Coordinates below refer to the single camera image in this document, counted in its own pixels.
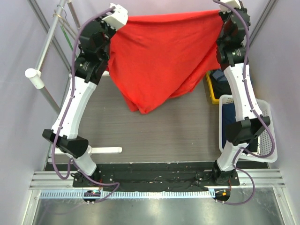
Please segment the red tank top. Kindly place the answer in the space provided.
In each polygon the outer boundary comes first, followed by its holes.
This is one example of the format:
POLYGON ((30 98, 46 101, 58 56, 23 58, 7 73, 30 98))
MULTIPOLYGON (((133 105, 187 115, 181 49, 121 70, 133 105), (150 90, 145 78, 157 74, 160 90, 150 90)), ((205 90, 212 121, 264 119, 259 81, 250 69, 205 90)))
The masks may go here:
POLYGON ((131 111, 147 114, 219 68, 218 11, 131 16, 111 39, 108 72, 131 111))

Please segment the yellow plastic tray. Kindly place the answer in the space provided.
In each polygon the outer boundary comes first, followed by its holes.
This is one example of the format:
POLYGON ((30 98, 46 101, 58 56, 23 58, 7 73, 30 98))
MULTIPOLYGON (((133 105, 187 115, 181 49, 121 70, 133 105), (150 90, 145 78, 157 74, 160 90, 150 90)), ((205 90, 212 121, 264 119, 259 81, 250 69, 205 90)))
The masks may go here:
POLYGON ((213 83, 212 83, 211 77, 210 77, 210 74, 211 73, 215 73, 216 71, 221 71, 221 69, 214 70, 214 71, 209 71, 205 75, 207 83, 208 83, 208 88, 209 88, 209 92, 210 92, 211 102, 212 102, 213 105, 218 105, 219 104, 219 99, 216 98, 216 96, 215 96, 214 89, 213 89, 213 83))

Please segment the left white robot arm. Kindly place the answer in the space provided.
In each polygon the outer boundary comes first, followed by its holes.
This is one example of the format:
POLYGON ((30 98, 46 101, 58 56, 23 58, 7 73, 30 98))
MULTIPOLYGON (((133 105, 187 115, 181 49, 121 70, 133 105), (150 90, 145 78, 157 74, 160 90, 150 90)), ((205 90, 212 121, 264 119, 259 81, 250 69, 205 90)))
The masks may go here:
POLYGON ((56 150, 67 155, 89 187, 95 187, 100 176, 88 152, 89 141, 80 137, 78 130, 87 103, 108 66, 111 39, 118 29, 106 15, 82 25, 73 46, 67 97, 53 126, 42 133, 52 145, 51 157, 55 158, 56 150))

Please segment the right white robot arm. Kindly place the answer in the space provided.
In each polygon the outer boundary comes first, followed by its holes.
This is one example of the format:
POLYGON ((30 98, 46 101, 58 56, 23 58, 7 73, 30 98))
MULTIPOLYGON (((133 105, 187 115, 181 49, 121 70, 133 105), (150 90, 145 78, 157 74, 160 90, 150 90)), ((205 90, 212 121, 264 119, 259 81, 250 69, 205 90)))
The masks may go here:
POLYGON ((225 127, 226 143, 215 161, 212 181, 223 185, 235 176, 236 160, 249 144, 268 129, 271 119, 263 116, 249 77, 250 17, 240 0, 217 0, 223 25, 216 40, 217 61, 232 92, 236 121, 225 127))

